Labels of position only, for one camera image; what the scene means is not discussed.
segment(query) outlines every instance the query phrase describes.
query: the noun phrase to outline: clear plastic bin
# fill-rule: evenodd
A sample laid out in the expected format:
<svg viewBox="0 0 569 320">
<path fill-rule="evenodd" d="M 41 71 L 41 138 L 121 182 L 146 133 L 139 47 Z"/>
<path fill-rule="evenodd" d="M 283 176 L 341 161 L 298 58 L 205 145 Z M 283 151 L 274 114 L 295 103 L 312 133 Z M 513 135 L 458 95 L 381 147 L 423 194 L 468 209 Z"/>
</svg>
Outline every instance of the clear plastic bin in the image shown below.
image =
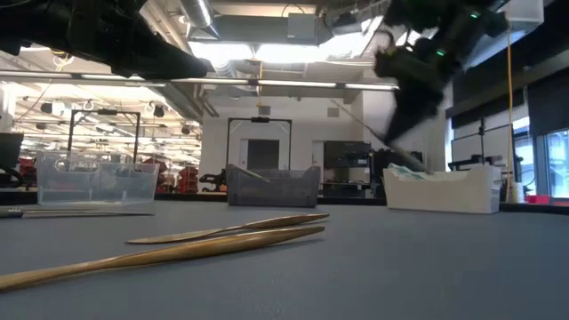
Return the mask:
<svg viewBox="0 0 569 320">
<path fill-rule="evenodd" d="M 144 204 L 154 200 L 158 164 L 97 161 L 84 154 L 38 152 L 40 204 Z"/>
<path fill-rule="evenodd" d="M 251 177 L 233 164 L 227 167 L 228 203 L 230 205 L 262 205 L 315 207 L 318 198 L 320 168 L 306 171 L 252 170 L 270 180 Z"/>
</svg>

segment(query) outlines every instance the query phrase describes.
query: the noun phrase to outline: gray table surface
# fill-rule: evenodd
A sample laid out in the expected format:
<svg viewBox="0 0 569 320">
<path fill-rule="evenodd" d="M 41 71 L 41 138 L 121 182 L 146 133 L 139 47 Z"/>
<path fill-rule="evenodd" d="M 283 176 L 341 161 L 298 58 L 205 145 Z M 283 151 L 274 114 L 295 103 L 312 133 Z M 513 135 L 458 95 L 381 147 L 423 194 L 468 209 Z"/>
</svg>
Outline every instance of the gray table surface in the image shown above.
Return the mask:
<svg viewBox="0 0 569 320">
<path fill-rule="evenodd" d="M 291 212 L 331 217 L 324 233 L 288 244 L 0 293 L 0 319 L 569 319 L 566 216 L 191 202 L 145 209 L 156 216 L 0 220 L 0 274 L 148 249 L 123 244 L 132 238 Z"/>
</svg>

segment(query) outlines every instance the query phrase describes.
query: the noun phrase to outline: window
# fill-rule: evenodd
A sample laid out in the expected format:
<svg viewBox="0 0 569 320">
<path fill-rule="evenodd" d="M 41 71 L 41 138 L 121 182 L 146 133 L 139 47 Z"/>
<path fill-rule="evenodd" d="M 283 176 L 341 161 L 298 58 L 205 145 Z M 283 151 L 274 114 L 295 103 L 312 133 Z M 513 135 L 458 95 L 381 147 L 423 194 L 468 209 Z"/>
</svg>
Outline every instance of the window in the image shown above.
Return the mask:
<svg viewBox="0 0 569 320">
<path fill-rule="evenodd" d="M 536 194 L 535 167 L 533 165 L 533 140 L 529 134 L 529 116 L 515 121 L 513 126 L 516 156 L 522 158 L 517 170 L 518 180 L 526 188 L 526 194 L 534 196 Z"/>
<path fill-rule="evenodd" d="M 569 197 L 569 131 L 547 135 L 549 193 L 553 197 Z"/>
</svg>

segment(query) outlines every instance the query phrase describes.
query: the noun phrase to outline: gray plastic bin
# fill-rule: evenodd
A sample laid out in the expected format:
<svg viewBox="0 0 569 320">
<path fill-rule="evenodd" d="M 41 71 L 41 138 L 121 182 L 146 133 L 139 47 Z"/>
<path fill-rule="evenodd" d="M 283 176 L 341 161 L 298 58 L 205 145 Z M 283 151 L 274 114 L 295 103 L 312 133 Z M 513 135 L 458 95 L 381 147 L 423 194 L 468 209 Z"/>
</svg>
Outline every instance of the gray plastic bin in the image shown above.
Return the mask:
<svg viewBox="0 0 569 320">
<path fill-rule="evenodd" d="M 233 164 L 227 167 L 228 203 L 315 207 L 320 183 L 320 167 L 302 170 L 252 170 L 270 182 L 251 177 Z"/>
</svg>

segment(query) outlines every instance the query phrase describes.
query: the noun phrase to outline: white bin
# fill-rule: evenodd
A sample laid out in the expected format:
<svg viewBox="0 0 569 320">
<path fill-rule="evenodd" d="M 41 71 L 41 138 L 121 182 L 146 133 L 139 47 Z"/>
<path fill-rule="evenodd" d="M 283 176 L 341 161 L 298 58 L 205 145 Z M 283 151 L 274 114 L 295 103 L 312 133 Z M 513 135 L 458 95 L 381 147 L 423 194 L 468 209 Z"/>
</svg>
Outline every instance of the white bin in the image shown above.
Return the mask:
<svg viewBox="0 0 569 320">
<path fill-rule="evenodd" d="M 383 170 L 388 208 L 438 212 L 495 213 L 501 170 L 485 165 L 467 172 L 435 172 L 432 180 L 406 180 Z"/>
</svg>

